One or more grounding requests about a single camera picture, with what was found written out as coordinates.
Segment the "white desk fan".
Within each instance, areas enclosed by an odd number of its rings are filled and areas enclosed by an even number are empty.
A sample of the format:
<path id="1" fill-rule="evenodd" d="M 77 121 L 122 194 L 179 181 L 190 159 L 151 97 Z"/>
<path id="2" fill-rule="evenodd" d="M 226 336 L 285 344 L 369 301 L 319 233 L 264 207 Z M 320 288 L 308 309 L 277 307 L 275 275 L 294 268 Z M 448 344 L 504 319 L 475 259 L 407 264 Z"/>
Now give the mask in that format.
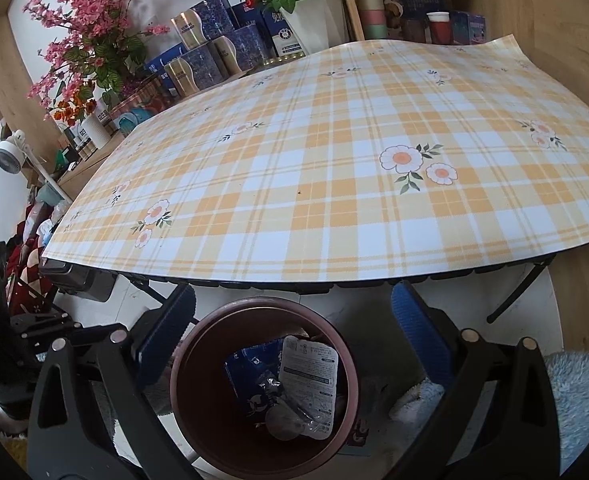
<path id="1" fill-rule="evenodd" d="M 0 141 L 0 169 L 3 169 L 7 174 L 18 174 L 26 162 L 31 164 L 66 203 L 72 203 L 68 194 L 60 188 L 60 185 L 48 174 L 35 156 L 32 148 L 26 142 L 25 133 L 18 129 L 11 136 Z"/>

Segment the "gold blue gift box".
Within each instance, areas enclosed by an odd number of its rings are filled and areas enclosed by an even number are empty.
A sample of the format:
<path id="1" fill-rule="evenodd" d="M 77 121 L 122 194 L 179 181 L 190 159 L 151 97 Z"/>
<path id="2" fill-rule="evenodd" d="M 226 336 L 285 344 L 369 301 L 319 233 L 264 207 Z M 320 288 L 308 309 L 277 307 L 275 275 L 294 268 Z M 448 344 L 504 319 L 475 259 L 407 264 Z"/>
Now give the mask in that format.
<path id="1" fill-rule="evenodd" d="M 227 32 L 213 44 L 230 76 L 254 70 L 270 59 L 270 50 L 254 23 Z"/>
<path id="2" fill-rule="evenodd" d="M 181 98 L 222 84 L 229 76 L 212 42 L 175 56 L 164 64 L 164 69 Z"/>
<path id="3" fill-rule="evenodd" d="M 180 12 L 171 23 L 188 50 L 226 36 L 239 27 L 229 0 L 202 0 Z"/>

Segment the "white square flower vase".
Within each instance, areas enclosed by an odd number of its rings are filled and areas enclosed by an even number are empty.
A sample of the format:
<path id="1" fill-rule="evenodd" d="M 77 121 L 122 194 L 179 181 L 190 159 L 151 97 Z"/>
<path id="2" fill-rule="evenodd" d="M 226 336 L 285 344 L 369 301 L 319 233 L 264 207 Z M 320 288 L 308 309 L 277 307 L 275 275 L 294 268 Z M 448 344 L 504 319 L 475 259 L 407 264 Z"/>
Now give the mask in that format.
<path id="1" fill-rule="evenodd" d="M 292 13 L 280 12 L 305 55 L 349 41 L 343 0 L 300 0 Z"/>

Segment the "brown round trash bin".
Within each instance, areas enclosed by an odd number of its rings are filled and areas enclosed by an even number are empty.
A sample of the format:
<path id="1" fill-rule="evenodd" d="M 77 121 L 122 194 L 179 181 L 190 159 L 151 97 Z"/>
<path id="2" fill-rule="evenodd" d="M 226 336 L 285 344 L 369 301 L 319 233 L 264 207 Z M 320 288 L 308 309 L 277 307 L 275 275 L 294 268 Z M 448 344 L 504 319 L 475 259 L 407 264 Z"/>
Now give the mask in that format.
<path id="1" fill-rule="evenodd" d="M 357 419 L 356 366 L 340 332 L 303 304 L 251 297 L 206 315 L 177 349 L 171 400 L 191 448 L 241 479 L 325 465 Z"/>

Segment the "pink blossom flower plant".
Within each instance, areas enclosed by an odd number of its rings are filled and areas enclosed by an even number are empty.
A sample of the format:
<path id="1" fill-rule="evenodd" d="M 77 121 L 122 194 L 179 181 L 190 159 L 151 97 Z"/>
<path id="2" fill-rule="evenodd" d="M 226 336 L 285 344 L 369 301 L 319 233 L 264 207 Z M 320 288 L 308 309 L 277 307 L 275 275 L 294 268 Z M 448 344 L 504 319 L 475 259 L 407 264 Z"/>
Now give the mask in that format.
<path id="1" fill-rule="evenodd" d="M 43 27 L 62 32 L 38 56 L 48 72 L 29 97 L 56 119 L 80 120 L 96 108 L 95 92 L 110 102 L 142 79 L 146 40 L 167 34 L 166 25 L 137 29 L 134 0 L 25 0 L 23 12 Z"/>

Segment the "yellow plaid floral tablecloth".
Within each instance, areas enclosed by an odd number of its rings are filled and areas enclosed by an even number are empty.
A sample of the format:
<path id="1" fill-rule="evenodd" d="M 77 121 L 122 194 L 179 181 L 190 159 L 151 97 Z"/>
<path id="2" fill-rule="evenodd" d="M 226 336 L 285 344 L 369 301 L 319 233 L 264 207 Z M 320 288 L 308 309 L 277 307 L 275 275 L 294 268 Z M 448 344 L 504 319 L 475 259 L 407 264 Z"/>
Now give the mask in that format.
<path id="1" fill-rule="evenodd" d="M 45 254 L 337 283 L 589 243 L 589 107 L 506 36 L 343 44 L 191 96 L 118 146 Z"/>

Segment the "blue snack packet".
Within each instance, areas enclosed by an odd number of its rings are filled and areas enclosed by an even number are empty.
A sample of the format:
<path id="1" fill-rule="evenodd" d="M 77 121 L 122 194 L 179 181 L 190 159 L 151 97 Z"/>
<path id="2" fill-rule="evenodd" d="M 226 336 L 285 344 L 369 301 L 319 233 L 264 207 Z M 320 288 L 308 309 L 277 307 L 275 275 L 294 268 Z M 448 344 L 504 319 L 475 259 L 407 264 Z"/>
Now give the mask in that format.
<path id="1" fill-rule="evenodd" d="M 278 378 L 283 344 L 282 338 L 257 344 L 232 353 L 224 362 L 235 396 L 251 414 L 270 405 L 265 387 L 268 378 Z"/>

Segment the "red cup on shelf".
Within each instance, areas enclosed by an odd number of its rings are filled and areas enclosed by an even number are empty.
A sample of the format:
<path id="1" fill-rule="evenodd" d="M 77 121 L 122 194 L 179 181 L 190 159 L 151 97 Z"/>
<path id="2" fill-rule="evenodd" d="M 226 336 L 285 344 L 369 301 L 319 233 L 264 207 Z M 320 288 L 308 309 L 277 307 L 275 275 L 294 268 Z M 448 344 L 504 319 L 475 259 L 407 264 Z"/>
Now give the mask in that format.
<path id="1" fill-rule="evenodd" d="M 451 17 L 447 11 L 429 12 L 427 14 L 433 44 L 448 46 L 453 42 Z"/>

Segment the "white printed blister card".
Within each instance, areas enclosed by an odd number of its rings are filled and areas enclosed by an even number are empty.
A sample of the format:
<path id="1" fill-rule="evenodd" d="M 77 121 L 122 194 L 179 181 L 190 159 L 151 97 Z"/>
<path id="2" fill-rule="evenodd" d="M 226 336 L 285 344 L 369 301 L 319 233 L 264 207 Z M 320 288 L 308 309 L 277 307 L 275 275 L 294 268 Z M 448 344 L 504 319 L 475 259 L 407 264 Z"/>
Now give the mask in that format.
<path id="1" fill-rule="evenodd" d="M 326 440 L 332 434 L 337 372 L 337 351 L 321 342 L 287 336 L 281 350 L 279 380 L 285 394 L 311 417 L 303 434 Z"/>

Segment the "orange flowers white vase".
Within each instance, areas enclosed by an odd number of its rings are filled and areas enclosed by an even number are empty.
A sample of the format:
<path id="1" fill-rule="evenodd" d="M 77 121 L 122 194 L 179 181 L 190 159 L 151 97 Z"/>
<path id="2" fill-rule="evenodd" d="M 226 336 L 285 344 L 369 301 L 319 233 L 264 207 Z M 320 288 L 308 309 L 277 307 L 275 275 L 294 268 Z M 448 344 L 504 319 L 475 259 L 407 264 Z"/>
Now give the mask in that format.
<path id="1" fill-rule="evenodd" d="M 88 144 L 99 150 L 111 139 L 106 104 L 101 99 L 60 101 L 49 110 L 49 115 L 77 150 Z"/>

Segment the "blue white milk carton box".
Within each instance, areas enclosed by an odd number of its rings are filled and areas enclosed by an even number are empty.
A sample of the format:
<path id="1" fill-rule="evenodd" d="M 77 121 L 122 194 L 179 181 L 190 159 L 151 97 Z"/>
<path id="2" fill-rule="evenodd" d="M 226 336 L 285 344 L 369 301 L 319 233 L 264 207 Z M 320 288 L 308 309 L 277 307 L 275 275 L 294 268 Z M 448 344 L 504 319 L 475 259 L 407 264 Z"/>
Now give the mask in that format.
<path id="1" fill-rule="evenodd" d="M 265 10 L 263 18 L 278 56 L 303 53 L 299 40 L 280 12 Z"/>

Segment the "colourful woven basket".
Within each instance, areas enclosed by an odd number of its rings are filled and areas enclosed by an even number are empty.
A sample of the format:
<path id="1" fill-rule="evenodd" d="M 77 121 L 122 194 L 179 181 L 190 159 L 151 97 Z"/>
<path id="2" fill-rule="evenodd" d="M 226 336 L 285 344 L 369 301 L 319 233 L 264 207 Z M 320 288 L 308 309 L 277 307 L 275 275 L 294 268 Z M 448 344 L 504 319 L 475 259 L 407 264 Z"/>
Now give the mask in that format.
<path id="1" fill-rule="evenodd" d="M 128 136 L 146 120 L 174 104 L 174 98 L 159 77 L 147 79 L 131 96 L 109 110 L 111 122 Z"/>

